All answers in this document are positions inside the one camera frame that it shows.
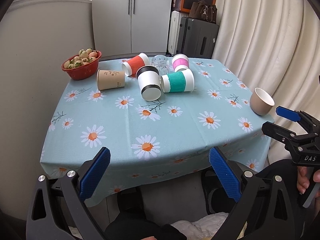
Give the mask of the person's right hand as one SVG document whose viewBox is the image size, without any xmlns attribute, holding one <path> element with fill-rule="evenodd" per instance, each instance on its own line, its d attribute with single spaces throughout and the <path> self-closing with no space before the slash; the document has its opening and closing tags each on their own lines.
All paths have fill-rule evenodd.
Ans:
<svg viewBox="0 0 320 240">
<path fill-rule="evenodd" d="M 301 194 L 304 194 L 310 185 L 310 181 L 306 176 L 307 167 L 299 166 L 297 167 L 298 177 L 297 177 L 297 189 Z M 320 171 L 317 170 L 313 175 L 313 181 L 316 183 L 320 182 Z"/>
</svg>

